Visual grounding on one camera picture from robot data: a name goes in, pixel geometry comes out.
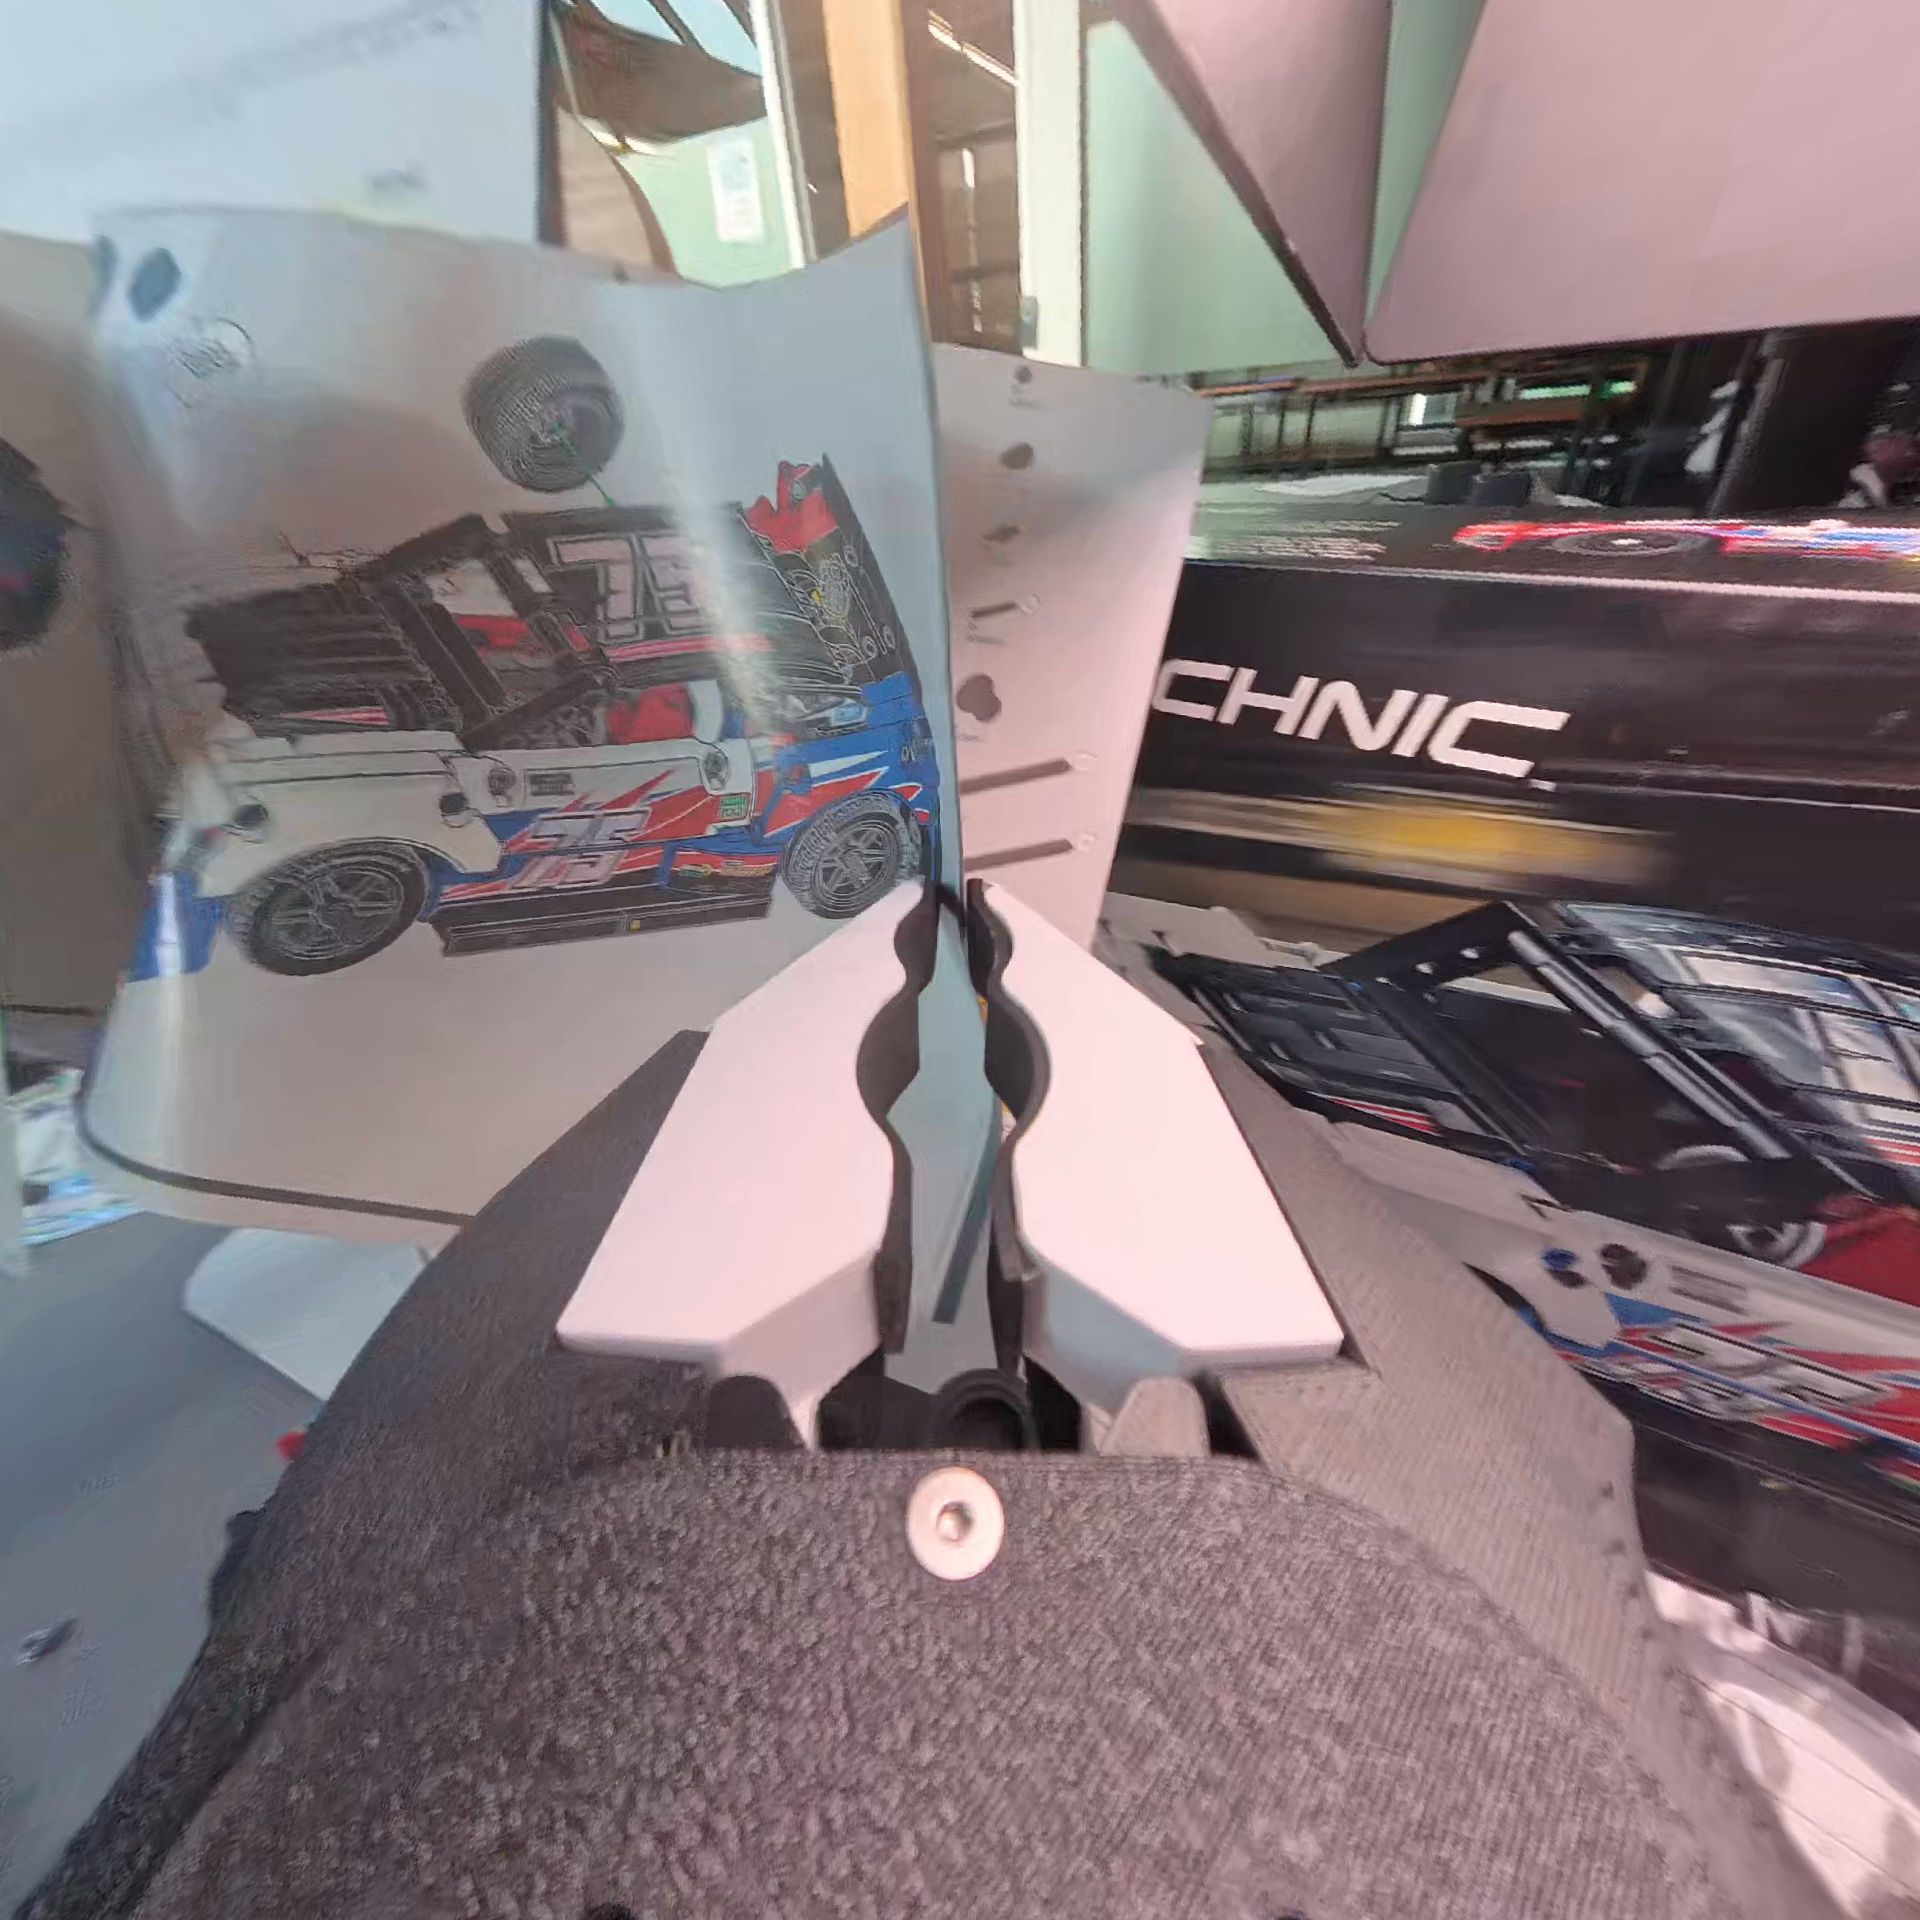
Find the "toy car product box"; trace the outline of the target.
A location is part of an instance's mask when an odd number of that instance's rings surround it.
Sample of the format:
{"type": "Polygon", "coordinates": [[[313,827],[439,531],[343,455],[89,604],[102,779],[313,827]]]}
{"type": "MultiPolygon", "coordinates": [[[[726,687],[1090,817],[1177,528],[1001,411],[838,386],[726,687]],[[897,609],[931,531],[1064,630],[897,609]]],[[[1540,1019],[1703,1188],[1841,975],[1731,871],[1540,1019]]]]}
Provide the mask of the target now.
{"type": "Polygon", "coordinates": [[[1195,526],[1129,975],[1638,1427],[1649,1558],[1915,1658],[1915,524],[1195,526]]]}

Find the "clear plastic bag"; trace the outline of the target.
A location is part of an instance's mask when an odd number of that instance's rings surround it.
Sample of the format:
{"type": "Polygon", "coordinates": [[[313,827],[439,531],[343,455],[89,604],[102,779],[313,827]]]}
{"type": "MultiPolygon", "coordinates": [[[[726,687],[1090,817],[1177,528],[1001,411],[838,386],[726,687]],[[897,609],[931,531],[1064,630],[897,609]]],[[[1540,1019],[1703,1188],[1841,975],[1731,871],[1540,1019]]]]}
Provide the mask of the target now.
{"type": "Polygon", "coordinates": [[[1915,1638],[1650,1574],[1743,1764],[1848,1916],[1919,1916],[1915,1638]]]}

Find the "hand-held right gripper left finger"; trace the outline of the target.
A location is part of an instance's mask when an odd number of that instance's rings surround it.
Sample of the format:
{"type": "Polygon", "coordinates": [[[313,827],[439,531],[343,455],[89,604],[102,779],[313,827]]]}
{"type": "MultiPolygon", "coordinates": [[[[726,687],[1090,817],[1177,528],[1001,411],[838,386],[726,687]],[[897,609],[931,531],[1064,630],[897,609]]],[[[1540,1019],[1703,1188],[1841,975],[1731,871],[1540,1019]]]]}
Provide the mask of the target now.
{"type": "Polygon", "coordinates": [[[806,1448],[906,1342],[931,890],[903,883],[722,1014],[555,1329],[564,1354],[761,1384],[806,1448]]]}

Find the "white folding stand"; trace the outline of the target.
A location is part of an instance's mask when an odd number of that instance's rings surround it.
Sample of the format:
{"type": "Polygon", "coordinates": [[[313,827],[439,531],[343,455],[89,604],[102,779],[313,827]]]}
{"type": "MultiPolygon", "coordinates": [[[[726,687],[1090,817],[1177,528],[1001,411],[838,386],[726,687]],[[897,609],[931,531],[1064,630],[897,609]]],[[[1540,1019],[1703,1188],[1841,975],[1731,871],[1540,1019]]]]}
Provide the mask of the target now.
{"type": "Polygon", "coordinates": [[[187,1276],[183,1313],[330,1401],[424,1268],[424,1254],[402,1242],[234,1231],[187,1276]]]}

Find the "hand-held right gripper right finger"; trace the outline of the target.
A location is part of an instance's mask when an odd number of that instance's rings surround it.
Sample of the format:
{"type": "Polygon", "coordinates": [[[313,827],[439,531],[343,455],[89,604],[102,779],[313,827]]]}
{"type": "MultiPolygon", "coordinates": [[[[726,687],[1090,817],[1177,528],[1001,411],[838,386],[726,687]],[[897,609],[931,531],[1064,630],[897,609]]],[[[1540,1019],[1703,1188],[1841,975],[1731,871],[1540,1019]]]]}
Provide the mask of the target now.
{"type": "Polygon", "coordinates": [[[1208,1454],[1232,1376],[1342,1358],[1338,1311],[1188,1026],[988,880],[967,962],[998,1366],[1071,1401],[1092,1451],[1208,1454]]]}

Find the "white printed notice sheet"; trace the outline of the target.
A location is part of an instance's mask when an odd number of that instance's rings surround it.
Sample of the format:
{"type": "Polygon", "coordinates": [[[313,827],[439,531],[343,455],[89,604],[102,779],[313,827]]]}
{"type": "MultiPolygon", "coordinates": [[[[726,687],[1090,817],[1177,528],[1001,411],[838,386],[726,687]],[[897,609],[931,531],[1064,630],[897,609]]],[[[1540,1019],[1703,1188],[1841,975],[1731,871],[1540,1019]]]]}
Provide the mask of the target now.
{"type": "Polygon", "coordinates": [[[6,3],[3,226],[288,208],[530,242],[543,7],[6,3]]]}

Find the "white booklet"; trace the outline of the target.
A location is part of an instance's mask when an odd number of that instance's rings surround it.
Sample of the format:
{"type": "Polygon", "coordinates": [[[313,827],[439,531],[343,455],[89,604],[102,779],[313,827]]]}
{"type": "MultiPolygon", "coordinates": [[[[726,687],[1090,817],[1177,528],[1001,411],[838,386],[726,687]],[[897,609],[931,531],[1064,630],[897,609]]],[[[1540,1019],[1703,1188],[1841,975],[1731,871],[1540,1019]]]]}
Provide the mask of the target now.
{"type": "Polygon", "coordinates": [[[438,1242],[903,883],[1092,945],[1208,407],[906,254],[6,239],[6,1044],[111,1188],[438,1242]]]}

